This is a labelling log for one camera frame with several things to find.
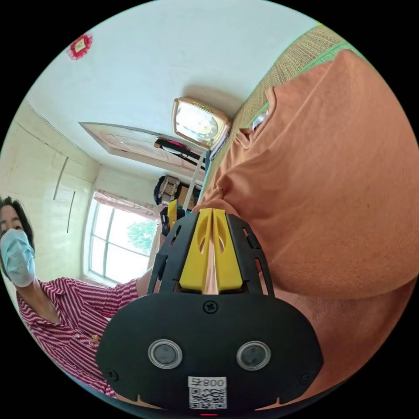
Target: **green trim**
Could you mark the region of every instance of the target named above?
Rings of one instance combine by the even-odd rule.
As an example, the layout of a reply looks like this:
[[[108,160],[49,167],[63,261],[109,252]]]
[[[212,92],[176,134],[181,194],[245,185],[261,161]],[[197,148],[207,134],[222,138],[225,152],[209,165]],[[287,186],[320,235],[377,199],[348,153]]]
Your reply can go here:
[[[305,72],[306,70],[310,69],[311,67],[315,66],[318,61],[322,60],[324,57],[326,57],[329,54],[332,54],[337,49],[345,49],[342,48],[344,45],[347,45],[346,49],[350,49],[355,52],[355,54],[359,55],[360,57],[364,58],[366,61],[367,59],[355,48],[353,47],[348,41],[342,41],[338,44],[334,45],[333,47],[329,48],[327,51],[319,55],[317,58],[315,58],[313,61],[309,62],[307,65],[305,65],[294,77],[298,77],[300,74]],[[335,58],[335,56],[331,57],[329,61],[332,61]],[[265,103],[263,107],[256,113],[256,115],[252,118],[252,120],[249,122],[249,124],[245,128],[249,128],[250,125],[256,120],[256,118],[259,116],[261,112],[263,112],[267,107],[269,106],[269,102]]]

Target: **black hair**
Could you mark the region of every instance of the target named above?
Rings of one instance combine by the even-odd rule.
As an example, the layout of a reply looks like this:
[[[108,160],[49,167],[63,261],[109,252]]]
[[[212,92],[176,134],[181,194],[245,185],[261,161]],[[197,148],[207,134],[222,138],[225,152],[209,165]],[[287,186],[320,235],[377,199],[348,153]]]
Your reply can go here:
[[[32,230],[31,223],[29,222],[29,220],[26,217],[25,212],[23,211],[21,203],[19,201],[17,201],[16,199],[13,200],[10,196],[8,196],[5,199],[1,199],[1,196],[0,196],[0,210],[6,205],[10,205],[16,211],[16,214],[19,217],[19,220],[22,224],[23,231],[27,235],[27,239],[29,241],[29,244],[32,246],[32,249],[34,249],[34,252],[35,252],[34,231]],[[2,257],[0,257],[0,263],[1,263],[1,268],[2,268],[3,272],[6,273],[6,270],[4,269],[4,264],[3,264]]]

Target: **person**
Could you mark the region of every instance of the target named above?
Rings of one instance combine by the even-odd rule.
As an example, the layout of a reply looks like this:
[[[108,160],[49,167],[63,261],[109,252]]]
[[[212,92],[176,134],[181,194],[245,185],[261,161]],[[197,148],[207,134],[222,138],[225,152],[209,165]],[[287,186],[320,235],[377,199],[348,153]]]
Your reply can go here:
[[[96,350],[108,319],[147,293],[151,269],[114,288],[67,277],[39,280],[32,226],[22,205],[10,197],[0,197],[0,255],[2,272],[16,288],[21,318],[43,351],[78,381],[118,398],[97,367]]]
[[[350,50],[265,94],[263,121],[234,133],[192,212],[249,223],[275,296],[312,324],[324,365],[296,403],[366,364],[412,295],[419,150],[390,87]]]

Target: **orange shirt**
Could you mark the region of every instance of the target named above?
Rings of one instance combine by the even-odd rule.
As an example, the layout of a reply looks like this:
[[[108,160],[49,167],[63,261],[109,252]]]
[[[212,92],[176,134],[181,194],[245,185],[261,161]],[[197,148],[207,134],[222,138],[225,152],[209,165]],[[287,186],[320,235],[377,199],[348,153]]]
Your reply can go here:
[[[403,109],[348,50],[267,91],[202,200],[246,220],[275,295],[311,321],[325,364],[302,398],[351,376],[400,318],[419,272],[419,151]]]

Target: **camera lens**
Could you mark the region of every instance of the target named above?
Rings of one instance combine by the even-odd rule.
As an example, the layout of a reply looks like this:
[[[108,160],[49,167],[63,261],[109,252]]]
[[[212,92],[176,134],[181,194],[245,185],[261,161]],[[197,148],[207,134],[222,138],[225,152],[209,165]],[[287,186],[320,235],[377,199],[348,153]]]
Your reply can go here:
[[[237,351],[236,359],[237,363],[245,370],[260,370],[271,359],[271,350],[263,342],[247,342]]]
[[[160,339],[150,345],[148,358],[156,367],[169,370],[181,363],[182,351],[175,342]]]

